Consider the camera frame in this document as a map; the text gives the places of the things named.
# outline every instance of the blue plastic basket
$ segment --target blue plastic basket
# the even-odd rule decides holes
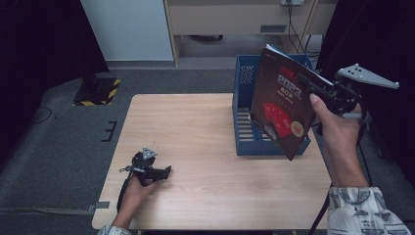
[[[312,63],[306,55],[288,55],[295,61],[312,69]],[[238,156],[284,155],[278,145],[254,125],[250,119],[253,104],[254,86],[258,71],[259,56],[237,56],[232,112],[235,127],[236,153]],[[306,137],[297,154],[301,155],[310,139]]]

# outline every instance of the magazine cover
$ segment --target magazine cover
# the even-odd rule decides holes
[[[262,50],[250,119],[280,146],[290,161],[315,118],[309,89],[299,77],[306,77],[321,86],[331,85],[272,46],[267,45]]]

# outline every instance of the black curtain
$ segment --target black curtain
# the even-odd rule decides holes
[[[109,70],[80,1],[0,0],[0,166],[47,89],[100,71]]]
[[[373,118],[382,154],[394,158],[415,185],[415,1],[340,0],[317,68],[334,77],[359,63],[391,81],[397,90],[365,85],[362,98]]]

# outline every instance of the patterned shirt sleeve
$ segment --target patterned shirt sleeve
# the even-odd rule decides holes
[[[328,234],[411,234],[379,188],[330,188]]]
[[[101,228],[98,235],[131,235],[131,233],[120,227],[106,225]]]

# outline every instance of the black device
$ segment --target black device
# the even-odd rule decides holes
[[[393,89],[399,87],[398,82],[391,82],[359,64],[338,70],[331,86],[319,86],[303,74],[299,74],[299,80],[307,85],[310,93],[318,95],[333,114],[344,118],[362,118],[360,114],[352,114],[351,111],[361,102],[363,84]]]
[[[138,152],[131,160],[131,165],[126,166],[119,170],[119,172],[128,171],[128,176],[122,184],[121,191],[119,192],[118,202],[116,204],[116,210],[119,211],[122,203],[122,197],[124,196],[129,179],[131,177],[138,177],[143,187],[146,187],[147,179],[153,180],[153,182],[163,179],[168,179],[168,175],[171,172],[171,165],[165,169],[153,168],[153,163],[156,160],[157,152],[150,150],[147,147],[143,147],[143,152]]]

